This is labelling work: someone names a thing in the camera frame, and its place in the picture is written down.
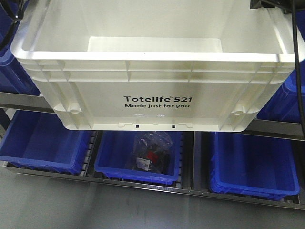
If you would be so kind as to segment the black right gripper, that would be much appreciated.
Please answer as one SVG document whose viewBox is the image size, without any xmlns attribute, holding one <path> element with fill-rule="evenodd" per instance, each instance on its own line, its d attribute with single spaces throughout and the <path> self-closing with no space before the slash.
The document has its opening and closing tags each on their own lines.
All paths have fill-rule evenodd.
<svg viewBox="0 0 305 229">
<path fill-rule="evenodd" d="M 284 14 L 289 14 L 292 12 L 292 0 L 251 0 L 250 9 L 259 8 L 280 8 Z M 305 10 L 304 0 L 295 0 L 295 10 L 303 11 Z"/>
</svg>

